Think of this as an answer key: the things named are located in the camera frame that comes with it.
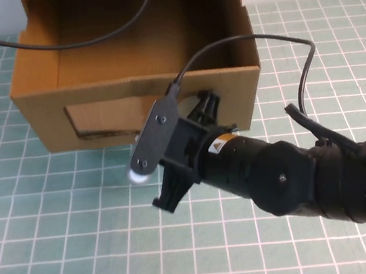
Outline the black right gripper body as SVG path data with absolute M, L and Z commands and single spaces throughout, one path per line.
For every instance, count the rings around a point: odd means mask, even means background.
M 166 180 L 199 180 L 203 145 L 217 126 L 215 117 L 194 115 L 180 118 L 165 153 Z

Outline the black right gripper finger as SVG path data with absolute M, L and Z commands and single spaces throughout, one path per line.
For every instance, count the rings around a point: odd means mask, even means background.
M 166 163 L 163 166 L 161 194 L 153 199 L 152 205 L 165 212 L 174 213 L 180 201 L 198 182 L 199 173 L 196 169 L 185 165 Z
M 197 92 L 198 103 L 188 114 L 190 127 L 193 130 L 211 128 L 218 125 L 217 115 L 221 98 L 212 90 Z

